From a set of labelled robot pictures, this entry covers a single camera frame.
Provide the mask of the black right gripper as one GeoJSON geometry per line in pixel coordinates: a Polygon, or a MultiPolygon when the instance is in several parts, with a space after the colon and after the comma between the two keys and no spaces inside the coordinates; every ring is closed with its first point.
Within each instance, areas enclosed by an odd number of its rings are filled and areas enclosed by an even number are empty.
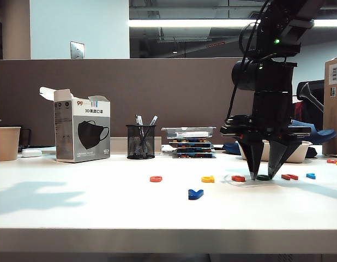
{"type": "Polygon", "coordinates": [[[250,177],[256,180],[264,148],[262,140],[270,141],[268,177],[274,177],[290,155],[302,144],[300,139],[310,135],[311,128],[294,126],[292,121],[287,127],[271,127],[265,123],[258,123],[251,116],[231,116],[220,128],[220,132],[225,137],[243,139],[238,140],[238,143],[246,157],[250,177]],[[251,136],[261,140],[246,140],[251,136]]]}

